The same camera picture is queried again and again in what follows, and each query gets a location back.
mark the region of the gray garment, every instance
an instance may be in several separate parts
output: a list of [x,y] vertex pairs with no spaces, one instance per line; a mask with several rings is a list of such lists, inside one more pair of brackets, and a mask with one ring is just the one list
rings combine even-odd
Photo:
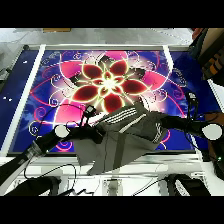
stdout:
[[80,166],[95,161],[88,175],[101,174],[155,150],[167,132],[160,121],[166,116],[156,111],[149,112],[140,103],[125,106],[105,116],[96,125],[106,131],[101,144],[95,144],[92,140],[74,140]]

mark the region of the white circular marker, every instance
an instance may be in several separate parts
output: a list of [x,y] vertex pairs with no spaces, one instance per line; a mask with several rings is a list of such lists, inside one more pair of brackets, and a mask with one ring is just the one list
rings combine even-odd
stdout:
[[54,129],[55,134],[59,137],[59,138],[65,138],[68,136],[69,131],[67,130],[67,128],[64,125],[58,125],[55,127]]
[[217,140],[222,136],[222,128],[217,124],[209,124],[202,128],[202,132],[209,140]]

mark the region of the red flower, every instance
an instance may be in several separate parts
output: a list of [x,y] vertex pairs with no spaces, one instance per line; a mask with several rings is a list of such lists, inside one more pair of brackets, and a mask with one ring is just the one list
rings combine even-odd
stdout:
[[87,85],[79,87],[72,100],[88,103],[95,100],[95,107],[101,103],[103,110],[111,113],[125,105],[125,100],[131,100],[132,95],[145,92],[148,87],[139,80],[129,79],[133,74],[127,74],[129,68],[125,60],[116,61],[109,70],[92,64],[82,65],[82,75],[87,78]]

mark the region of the glowing flower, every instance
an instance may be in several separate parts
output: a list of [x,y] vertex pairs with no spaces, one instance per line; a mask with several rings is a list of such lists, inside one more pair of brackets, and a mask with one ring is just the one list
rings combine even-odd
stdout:
[[129,68],[125,60],[114,62],[109,70],[97,65],[83,64],[82,75],[87,79],[87,85],[78,88],[72,100],[89,103],[96,101],[95,106],[101,102],[103,110],[111,113],[125,105],[124,99],[132,100],[129,96],[139,95],[148,87],[139,80],[129,79],[133,74],[127,74]]

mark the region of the gray floor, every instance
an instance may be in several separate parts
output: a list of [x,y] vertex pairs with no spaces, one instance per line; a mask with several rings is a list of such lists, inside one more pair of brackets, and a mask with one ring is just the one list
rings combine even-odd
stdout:
[[23,44],[150,44],[189,45],[188,28],[72,28],[43,33],[42,28],[1,28],[0,69],[7,67]]

